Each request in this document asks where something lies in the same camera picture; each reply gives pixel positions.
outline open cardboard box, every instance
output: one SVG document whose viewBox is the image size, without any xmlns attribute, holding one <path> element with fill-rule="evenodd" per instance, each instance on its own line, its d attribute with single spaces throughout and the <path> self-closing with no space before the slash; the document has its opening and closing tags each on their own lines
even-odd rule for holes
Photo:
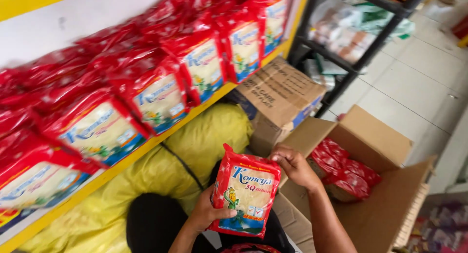
<svg viewBox="0 0 468 253">
<path fill-rule="evenodd" d="M 388 253 L 427 180 L 434 158 L 402 168 L 412 142 L 356 105 L 341 122 L 307 118 L 283 143 L 307 156 L 325 137 L 347 150 L 350 159 L 382 176 L 369 199 L 348 204 L 333 202 L 333 206 L 359 253 Z M 307 193 L 288 180 L 284 172 L 273 208 L 298 247 L 304 253 L 315 252 Z"/>
</svg>

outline white tile floor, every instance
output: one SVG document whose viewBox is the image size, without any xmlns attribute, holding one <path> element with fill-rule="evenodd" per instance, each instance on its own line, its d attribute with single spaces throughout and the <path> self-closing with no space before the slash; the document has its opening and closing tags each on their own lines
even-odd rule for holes
<svg viewBox="0 0 468 253">
<path fill-rule="evenodd" d="M 468 102 L 468 49 L 424 11 L 411 19 L 414 35 L 387 44 L 322 117 L 336 120 L 358 104 L 415 142 L 404 166 L 440 154 Z"/>
</svg>

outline cardboard box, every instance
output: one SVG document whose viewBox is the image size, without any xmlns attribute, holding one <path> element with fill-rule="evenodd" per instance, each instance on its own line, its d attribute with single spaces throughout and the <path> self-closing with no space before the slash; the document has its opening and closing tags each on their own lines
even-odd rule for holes
<svg viewBox="0 0 468 253">
<path fill-rule="evenodd" d="M 382 176 L 382 182 L 372 189 L 369 199 L 350 204 L 333 202 L 333 206 L 359 253 L 388 253 L 413 202 L 420 199 L 421 184 L 426 182 L 434 158 L 401 168 L 412 142 L 358 106 L 353 106 L 341 122 L 307 118 L 284 143 L 307 156 L 325 137 L 347 150 L 350 159 L 364 163 Z M 307 219 L 307 225 L 288 226 L 295 229 L 289 236 L 300 244 L 302 237 L 295 234 L 311 229 L 306 190 L 283 173 L 280 193 Z M 286 204 L 284 199 L 275 200 L 277 203 Z M 304 248 L 311 245 L 312 242 L 301 244 Z"/>
<path fill-rule="evenodd" d="M 277 57 L 228 94 L 254 126 L 250 149 L 266 157 L 322 100 L 326 90 Z"/>
</svg>

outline product label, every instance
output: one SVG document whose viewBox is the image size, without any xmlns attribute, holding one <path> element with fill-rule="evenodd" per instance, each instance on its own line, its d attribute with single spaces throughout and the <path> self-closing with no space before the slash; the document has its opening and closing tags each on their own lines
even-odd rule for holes
<svg viewBox="0 0 468 253">
<path fill-rule="evenodd" d="M 251 22 L 229 37 L 233 52 L 232 63 L 238 82 L 242 82 L 259 68 L 259 33 L 258 23 Z"/>
<path fill-rule="evenodd" d="M 137 95 L 133 102 L 143 114 L 143 122 L 162 133 L 187 116 L 182 93 L 173 74 L 161 77 Z"/>
<path fill-rule="evenodd" d="M 266 8 L 265 55 L 278 47 L 283 38 L 286 2 L 286 0 L 280 0 Z"/>
<path fill-rule="evenodd" d="M 224 191 L 224 207 L 236 209 L 237 216 L 222 219 L 219 227 L 258 234 L 264 224 L 264 212 L 272 202 L 274 175 L 267 169 L 233 166 L 228 189 Z"/>
<path fill-rule="evenodd" d="M 216 43 L 213 39 L 202 42 L 184 57 L 184 62 L 193 85 L 205 102 L 223 84 Z"/>
<path fill-rule="evenodd" d="M 146 141 L 109 102 L 84 113 L 60 136 L 84 157 L 113 166 Z"/>
<path fill-rule="evenodd" d="M 0 188 L 0 207 L 50 207 L 83 183 L 89 175 L 40 162 Z"/>
</svg>

